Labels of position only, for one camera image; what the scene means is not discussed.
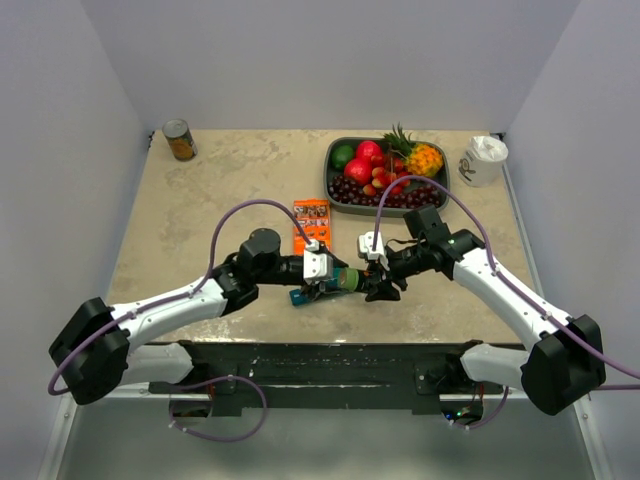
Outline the teal weekly pill organizer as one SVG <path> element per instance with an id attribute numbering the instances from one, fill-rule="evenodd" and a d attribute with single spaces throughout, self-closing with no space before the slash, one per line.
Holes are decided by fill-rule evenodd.
<path id="1" fill-rule="evenodd" d="M 301 288 L 290 290 L 289 297 L 294 307 L 301 307 L 319 301 L 334 299 L 347 293 L 346 289 L 339 288 L 336 282 L 330 281 L 304 285 Z"/>

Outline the green black pill bottle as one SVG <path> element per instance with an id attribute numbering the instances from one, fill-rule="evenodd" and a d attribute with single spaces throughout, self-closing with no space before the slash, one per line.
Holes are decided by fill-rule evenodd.
<path id="1" fill-rule="evenodd" d="M 334 270 L 334 279 L 341 290 L 367 293 L 370 288 L 371 273 L 351 267 L 341 267 Z"/>

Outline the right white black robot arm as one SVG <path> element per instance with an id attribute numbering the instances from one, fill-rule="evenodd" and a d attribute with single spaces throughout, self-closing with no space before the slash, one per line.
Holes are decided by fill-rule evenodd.
<path id="1" fill-rule="evenodd" d="M 448 386 L 469 392 L 479 382 L 523 391 L 543 413 L 555 415 L 606 380 L 599 325 L 551 305 L 498 264 L 487 243 L 463 229 L 451 232 L 431 206 L 404 216 L 412 244 L 385 246 L 374 231 L 359 236 L 358 254 L 368 263 L 361 288 L 367 301 L 397 301 L 408 278 L 435 271 L 466 288 L 517 336 L 514 350 L 469 342 L 445 369 Z"/>

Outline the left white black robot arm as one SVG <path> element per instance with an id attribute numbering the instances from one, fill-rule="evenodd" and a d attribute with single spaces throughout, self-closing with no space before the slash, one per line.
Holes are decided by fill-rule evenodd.
<path id="1" fill-rule="evenodd" d="M 255 301 L 261 285 L 316 287 L 345 262 L 317 240 L 300 255 L 283 255 L 271 229 L 257 229 L 218 266 L 196 281 L 150 299 L 108 306 L 83 302 L 52 342 L 49 355 L 66 392 L 94 403 L 123 384 L 140 347 L 191 323 L 223 317 Z"/>

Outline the orange cardboard box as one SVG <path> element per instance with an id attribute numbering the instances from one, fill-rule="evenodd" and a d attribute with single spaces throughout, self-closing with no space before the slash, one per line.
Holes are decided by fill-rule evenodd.
<path id="1" fill-rule="evenodd" d="M 309 239 L 332 249 L 330 206 L 326 199 L 296 200 L 293 213 Z"/>

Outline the gray fruit tray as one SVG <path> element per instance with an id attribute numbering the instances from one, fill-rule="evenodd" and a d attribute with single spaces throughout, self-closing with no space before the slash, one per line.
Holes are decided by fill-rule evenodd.
<path id="1" fill-rule="evenodd" d="M 329 203 L 330 205 L 337 211 L 342 212 L 342 213 L 348 213 L 348 214 L 354 214 L 354 215 L 362 215 L 362 216 L 374 216 L 377 213 L 377 207 L 365 207 L 365 206 L 354 206 L 354 205 L 345 205 L 345 204 L 339 204 L 337 202 L 335 202 L 334 200 L 332 200 L 329 197 L 328 194 L 328 185 L 329 182 L 331 180 L 333 180 L 335 177 L 337 177 L 338 175 L 343 175 L 343 171 L 338 171 L 336 169 L 334 169 L 331 165 L 330 162 L 330 157 L 331 157 L 331 153 L 332 150 L 335 149 L 338 146 L 341 145 L 350 145 L 354 150 L 356 150 L 358 144 L 364 140 L 373 140 L 376 143 L 378 143 L 380 145 L 380 147 L 383 150 L 383 155 L 391 155 L 391 153 L 388 151 L 388 146 L 386 144 L 386 142 L 383 140 L 383 138 L 360 138 L 360 137 L 343 137 L 343 138 L 339 138 L 337 140 L 335 140 L 329 147 L 328 151 L 327 151 L 327 155 L 326 155 L 326 160 L 325 160 L 325 167 L 324 167 L 324 187 L 325 187 L 325 195 L 328 197 L 329 199 Z M 431 178 L 432 180 L 434 180 L 436 183 L 442 185 L 445 188 L 448 188 L 450 186 L 450 169 L 448 166 L 448 161 L 447 161 L 447 157 L 446 154 L 444 152 L 444 150 L 432 143 L 432 142 L 426 142 L 426 141 L 419 141 L 419 142 L 424 142 L 427 144 L 430 144 L 431 146 L 434 146 L 436 148 L 438 148 L 440 150 L 440 152 L 443 154 L 444 156 L 444 166 L 443 168 L 439 171 L 439 173 L 436 175 L 435 178 Z M 398 178 L 395 181 L 398 182 L 397 185 L 399 185 L 402 182 L 420 182 L 417 180 L 412 180 L 410 177 L 412 175 L 409 174 L 407 177 L 403 177 L 403 178 Z M 446 196 L 446 194 L 442 193 L 438 188 L 436 188 L 441 195 L 443 196 L 443 203 L 440 207 L 436 207 L 438 209 L 442 209 L 444 208 L 444 206 L 446 205 L 446 203 L 448 202 L 448 197 Z M 406 211 L 411 210 L 411 209 L 391 209 L 391 208 L 385 208 L 383 207 L 382 209 L 382 215 L 384 217 L 391 217 L 391 218 L 399 218 L 401 217 Z"/>

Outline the purple grape bunch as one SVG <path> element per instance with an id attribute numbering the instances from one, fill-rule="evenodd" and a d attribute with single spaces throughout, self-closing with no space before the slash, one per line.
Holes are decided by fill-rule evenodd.
<path id="1" fill-rule="evenodd" d="M 354 179 L 338 175 L 329 182 L 329 197 L 339 204 L 377 207 L 380 203 L 385 180 L 372 178 L 365 185 L 359 185 Z M 425 205 L 440 207 L 443 203 L 441 193 L 431 185 L 420 182 L 402 182 L 395 186 L 384 207 L 391 209 L 414 209 Z"/>

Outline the red apple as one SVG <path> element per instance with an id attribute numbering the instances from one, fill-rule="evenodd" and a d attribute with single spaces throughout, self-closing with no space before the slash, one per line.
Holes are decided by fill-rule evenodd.
<path id="1" fill-rule="evenodd" d="M 383 150 L 378 143 L 373 140 L 360 142 L 355 150 L 355 157 L 370 161 L 374 156 L 382 156 Z"/>
<path id="2" fill-rule="evenodd" d="M 343 174 L 345 178 L 365 186 L 372 178 L 371 162 L 365 158 L 354 158 L 346 164 Z"/>

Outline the toy pineapple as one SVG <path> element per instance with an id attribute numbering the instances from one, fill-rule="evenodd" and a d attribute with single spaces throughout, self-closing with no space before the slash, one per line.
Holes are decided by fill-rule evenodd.
<path id="1" fill-rule="evenodd" d="M 413 140 L 412 134 L 400 123 L 393 125 L 382 138 L 392 157 L 398 159 L 411 175 L 435 178 L 444 166 L 444 156 L 438 148 Z"/>

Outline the green lime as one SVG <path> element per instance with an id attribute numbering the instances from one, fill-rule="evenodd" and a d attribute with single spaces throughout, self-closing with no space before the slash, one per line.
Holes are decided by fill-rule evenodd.
<path id="1" fill-rule="evenodd" d="M 332 150 L 330 162 L 334 169 L 343 171 L 355 157 L 355 150 L 350 145 L 341 145 Z"/>

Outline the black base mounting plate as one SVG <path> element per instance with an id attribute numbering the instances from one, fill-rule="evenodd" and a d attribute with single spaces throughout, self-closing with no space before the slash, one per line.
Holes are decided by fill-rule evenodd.
<path id="1" fill-rule="evenodd" d="M 177 385 L 155 381 L 153 394 L 193 386 L 216 416 L 245 408 L 408 410 L 437 414 L 443 395 L 476 392 L 456 343 L 278 344 L 182 342 L 193 368 Z"/>

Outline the upper red apple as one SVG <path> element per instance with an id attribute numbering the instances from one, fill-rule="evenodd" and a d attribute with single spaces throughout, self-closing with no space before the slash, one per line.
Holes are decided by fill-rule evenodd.
<path id="1" fill-rule="evenodd" d="M 374 156 L 382 156 L 383 150 L 378 143 L 373 140 L 360 142 L 355 150 L 355 157 L 370 161 Z"/>

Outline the white paper towel roll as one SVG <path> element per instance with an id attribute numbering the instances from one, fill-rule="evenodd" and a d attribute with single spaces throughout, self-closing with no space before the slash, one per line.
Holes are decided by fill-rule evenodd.
<path id="1" fill-rule="evenodd" d="M 458 162 L 458 174 L 468 186 L 482 188 L 496 180 L 509 155 L 507 145 L 493 136 L 472 136 Z"/>

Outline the tin can with fruit label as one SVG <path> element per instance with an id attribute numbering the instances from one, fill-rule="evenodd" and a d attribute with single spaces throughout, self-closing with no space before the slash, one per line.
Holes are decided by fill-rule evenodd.
<path id="1" fill-rule="evenodd" d="M 162 126 L 171 153 L 178 161 L 192 160 L 198 153 L 188 123 L 183 119 L 171 119 Z"/>

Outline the aluminium frame rail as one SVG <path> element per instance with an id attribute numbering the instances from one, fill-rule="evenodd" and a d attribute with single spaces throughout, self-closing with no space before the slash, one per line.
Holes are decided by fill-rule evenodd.
<path id="1" fill-rule="evenodd" d="M 544 290 L 540 281 L 540 277 L 538 275 L 533 251 L 522 218 L 517 196 L 513 187 L 511 175 L 507 166 L 502 167 L 502 176 L 511 204 L 515 223 L 518 229 L 520 241 L 522 243 L 524 257 L 527 261 L 529 274 L 533 284 L 532 289 L 538 295 L 544 297 Z M 582 437 L 594 478 L 613 479 L 613 470 L 611 468 L 604 442 L 597 426 L 595 416 L 593 414 L 591 397 L 587 396 L 581 400 L 578 400 L 573 404 L 572 409 L 576 417 L 576 424 Z"/>

